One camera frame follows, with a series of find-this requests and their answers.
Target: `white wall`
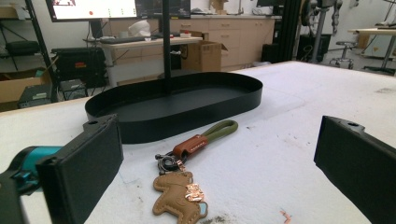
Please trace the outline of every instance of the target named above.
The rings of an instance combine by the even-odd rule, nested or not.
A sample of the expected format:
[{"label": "white wall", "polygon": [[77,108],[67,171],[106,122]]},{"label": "white wall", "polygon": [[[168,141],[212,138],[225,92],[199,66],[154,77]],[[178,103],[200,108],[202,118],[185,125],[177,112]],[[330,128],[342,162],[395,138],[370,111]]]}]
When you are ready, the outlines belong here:
[{"label": "white wall", "polygon": [[[347,32],[348,29],[372,27],[376,22],[384,20],[389,6],[389,3],[381,0],[360,0],[358,7],[349,8],[349,1],[350,0],[344,0],[344,5],[340,11],[338,34],[332,37],[330,49],[338,48],[334,44],[335,41],[356,39],[355,35]],[[21,6],[25,5],[24,0],[2,0],[1,5],[8,4],[10,2],[18,3]],[[242,7],[244,8],[245,14],[251,14],[251,10],[255,8],[256,3],[257,0],[242,0]],[[88,33],[87,22],[51,22],[45,0],[33,0],[33,4],[49,52],[51,49],[55,48],[86,46],[82,39],[85,38]],[[199,7],[200,9],[209,8],[209,1],[191,0],[191,8],[194,7]],[[224,7],[229,13],[236,13],[239,8],[239,0],[229,0],[229,2],[224,4]],[[271,12],[268,7],[260,8],[260,10],[265,13]],[[327,13],[323,30],[324,34],[330,34],[332,32],[331,15],[332,8]],[[14,21],[10,26],[10,28],[16,30],[26,38],[32,40],[35,39],[35,34],[32,26],[29,25],[29,21]],[[11,40],[12,38],[19,40],[17,37],[10,34],[7,34],[7,38],[11,38]],[[0,46],[4,45],[5,41],[3,37],[0,36]],[[17,57],[16,60],[20,69],[31,68],[37,64],[44,65],[41,60],[32,59],[32,57]],[[15,68],[9,58],[0,59],[0,72],[14,70]]]}]

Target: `television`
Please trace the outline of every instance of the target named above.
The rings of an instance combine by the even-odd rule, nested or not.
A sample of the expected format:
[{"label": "television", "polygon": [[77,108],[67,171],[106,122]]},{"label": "television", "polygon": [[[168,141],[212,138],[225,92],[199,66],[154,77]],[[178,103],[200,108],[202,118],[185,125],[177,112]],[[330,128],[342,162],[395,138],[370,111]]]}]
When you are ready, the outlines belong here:
[{"label": "television", "polygon": [[[161,19],[163,0],[134,0],[136,14],[141,19]],[[191,0],[169,0],[170,19],[189,19],[191,17]]]},{"label": "television", "polygon": [[257,0],[256,7],[272,7],[274,15],[282,15],[281,8],[285,5],[286,0]]},{"label": "television", "polygon": [[136,18],[134,0],[46,0],[46,2],[53,22]]}]

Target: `black tray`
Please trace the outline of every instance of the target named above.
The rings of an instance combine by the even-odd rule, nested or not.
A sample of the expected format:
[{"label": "black tray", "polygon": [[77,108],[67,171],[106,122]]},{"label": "black tray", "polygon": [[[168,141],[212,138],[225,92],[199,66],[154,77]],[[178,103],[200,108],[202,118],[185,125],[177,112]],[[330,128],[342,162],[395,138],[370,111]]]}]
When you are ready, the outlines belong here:
[{"label": "black tray", "polygon": [[123,144],[147,143],[249,111],[262,99],[253,77],[208,72],[119,86],[92,97],[88,119],[118,114]]}]

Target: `keychain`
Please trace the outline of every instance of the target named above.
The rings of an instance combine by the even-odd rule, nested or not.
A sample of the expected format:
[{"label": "keychain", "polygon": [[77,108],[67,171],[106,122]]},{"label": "keychain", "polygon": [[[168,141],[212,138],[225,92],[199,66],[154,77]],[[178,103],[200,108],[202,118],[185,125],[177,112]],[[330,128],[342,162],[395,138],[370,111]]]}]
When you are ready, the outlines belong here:
[{"label": "keychain", "polygon": [[237,128],[237,122],[224,120],[175,146],[173,151],[155,155],[160,176],[155,178],[153,186],[163,194],[152,208],[154,215],[169,212],[178,217],[177,224],[193,224],[207,216],[207,203],[203,202],[205,195],[199,185],[193,183],[192,173],[186,170],[184,164],[200,148],[235,132]]}]

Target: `desk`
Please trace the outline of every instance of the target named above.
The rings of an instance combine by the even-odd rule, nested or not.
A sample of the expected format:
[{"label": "desk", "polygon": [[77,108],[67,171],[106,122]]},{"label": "desk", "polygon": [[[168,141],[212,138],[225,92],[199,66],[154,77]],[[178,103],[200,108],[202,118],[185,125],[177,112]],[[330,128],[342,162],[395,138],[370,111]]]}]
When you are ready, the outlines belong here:
[{"label": "desk", "polygon": [[[170,39],[171,45],[183,45],[197,43],[202,40],[201,37],[180,38],[174,37]],[[163,59],[149,60],[141,63],[128,63],[116,65],[113,62],[111,54],[115,49],[142,49],[163,46],[162,39],[155,39],[151,41],[138,41],[124,44],[102,44],[101,48],[104,50],[106,56],[107,74],[110,82],[110,87],[118,86],[118,82],[132,79],[134,77],[144,77],[153,74],[163,73]]]},{"label": "desk", "polygon": [[389,46],[387,49],[387,53],[385,54],[384,61],[382,62],[381,67],[372,67],[372,66],[364,66],[363,69],[369,69],[373,71],[381,71],[381,72],[386,72],[389,74],[394,75],[396,69],[392,68],[387,68],[387,63],[389,56],[392,52],[393,44],[395,43],[396,40],[396,29],[377,29],[377,28],[371,28],[371,29],[352,29],[348,30],[351,33],[357,33],[357,34],[364,34],[364,35],[392,35],[392,38],[390,39]]},{"label": "desk", "polygon": [[[209,205],[225,223],[370,223],[313,159],[323,115],[348,119],[396,147],[396,78],[310,63],[279,63],[237,71],[259,79],[261,105],[232,117],[238,130],[186,163]],[[0,171],[29,146],[63,146],[82,132],[88,98],[0,113]],[[208,127],[158,142],[124,145],[124,161],[87,223],[176,223],[152,215],[161,193],[155,154]],[[31,223],[50,223],[42,192],[22,198]]]}]

